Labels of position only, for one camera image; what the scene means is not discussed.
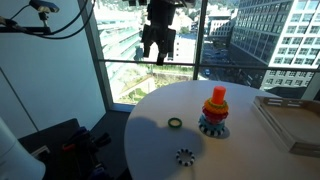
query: green ring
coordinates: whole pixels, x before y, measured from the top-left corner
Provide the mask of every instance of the green ring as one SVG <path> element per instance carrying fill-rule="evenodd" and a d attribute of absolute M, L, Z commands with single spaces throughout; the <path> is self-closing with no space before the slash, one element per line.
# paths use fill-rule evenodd
<path fill-rule="evenodd" d="M 179 124 L 178 124 L 178 125 L 173 125 L 173 124 L 172 124 L 173 121 L 177 121 Z M 181 119 L 179 119 L 179 118 L 173 117 L 173 118 L 170 118 L 170 119 L 168 120 L 168 125 L 169 125 L 170 127 L 172 127 L 172 128 L 180 128 L 180 127 L 182 126 L 182 121 L 181 121 Z"/>

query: white wall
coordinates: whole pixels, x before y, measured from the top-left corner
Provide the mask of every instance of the white wall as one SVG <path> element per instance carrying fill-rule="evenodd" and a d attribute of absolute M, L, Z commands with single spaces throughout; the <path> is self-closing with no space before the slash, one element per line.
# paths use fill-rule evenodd
<path fill-rule="evenodd" d="M 79 12 L 77 0 L 48 1 L 60 7 L 59 13 L 49 14 L 52 30 L 64 26 Z M 10 18 L 28 3 L 28 0 L 1 0 L 0 16 Z M 38 13 L 31 7 L 15 20 L 21 26 L 42 26 Z M 70 34 L 81 25 L 80 18 L 74 26 L 57 36 Z M 40 130 L 71 118 L 77 118 L 80 125 L 91 129 L 105 114 L 84 31 L 59 41 L 0 33 L 0 67 Z M 12 94 L 8 88 L 3 89 L 7 92 L 1 94 Z M 13 109 L 19 106 L 16 100 L 8 102 L 1 98 L 0 104 L 11 107 L 12 110 L 0 111 L 0 116 L 16 136 L 34 132 L 34 128 L 23 133 L 16 131 L 22 125 L 30 125 L 28 118 L 21 118 L 22 111 Z"/>

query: white round table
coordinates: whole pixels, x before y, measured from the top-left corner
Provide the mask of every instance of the white round table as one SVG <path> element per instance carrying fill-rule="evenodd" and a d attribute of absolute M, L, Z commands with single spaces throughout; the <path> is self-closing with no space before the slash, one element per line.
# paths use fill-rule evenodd
<path fill-rule="evenodd" d="M 198 128 L 204 101 L 214 86 L 227 89 L 226 127 L 229 136 L 211 138 Z M 255 96 L 274 95 L 217 81 L 188 81 L 159 88 L 131 112 L 125 129 L 125 154 L 133 179 L 320 179 L 320 159 L 294 155 L 279 148 L 255 109 Z M 172 117 L 180 129 L 168 126 Z M 177 163 L 176 152 L 195 154 L 190 167 Z"/>

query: city view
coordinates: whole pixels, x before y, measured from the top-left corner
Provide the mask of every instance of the city view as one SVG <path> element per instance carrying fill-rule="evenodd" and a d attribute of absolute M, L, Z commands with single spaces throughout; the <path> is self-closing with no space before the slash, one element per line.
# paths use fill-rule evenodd
<path fill-rule="evenodd" d="M 147 6 L 97 1 L 95 18 L 115 103 L 136 104 L 159 87 L 193 80 L 201 2 L 196 1 L 194 8 L 176 9 L 169 26 L 176 30 L 174 52 L 164 59 L 169 65 L 157 66 L 141 63 L 156 62 L 158 55 L 153 43 L 149 57 L 143 57 L 142 30 L 150 24 Z M 317 0 L 209 0 L 198 79 L 302 98 L 314 76 L 306 69 L 320 64 L 318 4 Z M 282 69 L 263 70 L 267 67 Z"/>

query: black ring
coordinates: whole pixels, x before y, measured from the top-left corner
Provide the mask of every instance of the black ring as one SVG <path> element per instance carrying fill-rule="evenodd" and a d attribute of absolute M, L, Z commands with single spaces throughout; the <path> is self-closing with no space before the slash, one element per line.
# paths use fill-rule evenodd
<path fill-rule="evenodd" d="M 185 161 L 181 160 L 180 155 L 182 152 L 188 153 L 190 155 L 190 158 L 191 158 L 190 161 L 185 162 Z M 180 149 L 176 153 L 176 159 L 180 165 L 191 166 L 194 163 L 195 157 L 194 157 L 193 152 L 190 151 L 189 149 Z"/>
<path fill-rule="evenodd" d="M 180 128 L 182 126 L 182 121 L 179 118 L 173 117 L 168 120 L 168 125 L 172 128 Z"/>

